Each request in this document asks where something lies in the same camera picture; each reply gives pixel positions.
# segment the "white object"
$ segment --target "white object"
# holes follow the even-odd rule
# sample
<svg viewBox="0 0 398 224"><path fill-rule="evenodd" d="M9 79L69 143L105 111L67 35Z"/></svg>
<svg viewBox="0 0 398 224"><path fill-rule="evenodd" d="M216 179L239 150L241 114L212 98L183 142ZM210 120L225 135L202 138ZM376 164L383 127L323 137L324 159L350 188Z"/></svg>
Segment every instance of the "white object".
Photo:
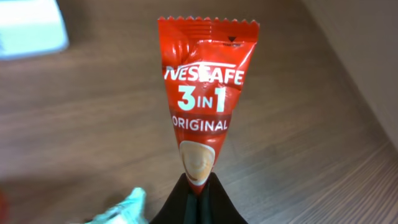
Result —
<svg viewBox="0 0 398 224"><path fill-rule="evenodd" d="M0 60L58 52L68 45L56 0L0 0Z"/></svg>

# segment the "blurred background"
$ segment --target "blurred background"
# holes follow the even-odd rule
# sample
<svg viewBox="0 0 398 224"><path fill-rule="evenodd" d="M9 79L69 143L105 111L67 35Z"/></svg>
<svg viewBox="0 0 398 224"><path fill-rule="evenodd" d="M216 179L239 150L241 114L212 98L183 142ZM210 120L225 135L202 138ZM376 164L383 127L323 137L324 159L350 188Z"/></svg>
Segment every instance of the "blurred background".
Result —
<svg viewBox="0 0 398 224"><path fill-rule="evenodd" d="M395 1L58 0L70 46L0 61L9 223L81 223L183 165L157 19L261 24L215 172L249 223L398 222Z"/></svg>

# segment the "wooden surface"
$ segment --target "wooden surface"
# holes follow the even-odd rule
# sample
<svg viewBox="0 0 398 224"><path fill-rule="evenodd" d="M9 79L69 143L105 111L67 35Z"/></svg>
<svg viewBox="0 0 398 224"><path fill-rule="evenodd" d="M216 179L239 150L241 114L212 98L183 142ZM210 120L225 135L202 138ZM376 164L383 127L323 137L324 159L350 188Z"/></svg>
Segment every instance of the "wooden surface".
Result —
<svg viewBox="0 0 398 224"><path fill-rule="evenodd" d="M146 217L183 172L156 19L261 23L215 172L249 223L398 223L398 155L298 1L60 0L65 52L0 62L10 223L78 223L135 186Z"/></svg>

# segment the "number 3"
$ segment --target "number 3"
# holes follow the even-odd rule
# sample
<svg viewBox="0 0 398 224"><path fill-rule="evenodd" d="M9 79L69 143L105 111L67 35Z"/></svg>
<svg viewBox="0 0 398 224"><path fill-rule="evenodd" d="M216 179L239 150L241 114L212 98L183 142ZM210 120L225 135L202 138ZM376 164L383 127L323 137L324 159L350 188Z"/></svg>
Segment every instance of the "number 3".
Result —
<svg viewBox="0 0 398 224"><path fill-rule="evenodd" d="M178 101L178 106L181 108L181 110L192 110L192 108L195 106L195 98L192 96L192 92L194 90L195 86L178 86L178 91L184 93L184 95L182 95L182 99L187 100L187 103L180 100Z"/></svg>

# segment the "coffee cup image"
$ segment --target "coffee cup image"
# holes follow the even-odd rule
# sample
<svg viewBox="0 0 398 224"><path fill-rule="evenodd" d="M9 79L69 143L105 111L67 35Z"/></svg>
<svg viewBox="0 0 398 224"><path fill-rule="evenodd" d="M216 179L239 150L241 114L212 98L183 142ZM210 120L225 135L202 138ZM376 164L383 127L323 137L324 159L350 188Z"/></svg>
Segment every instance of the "coffee cup image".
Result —
<svg viewBox="0 0 398 224"><path fill-rule="evenodd" d="M182 141L180 155L191 183L197 186L204 184L213 168L214 149L198 142Z"/></svg>

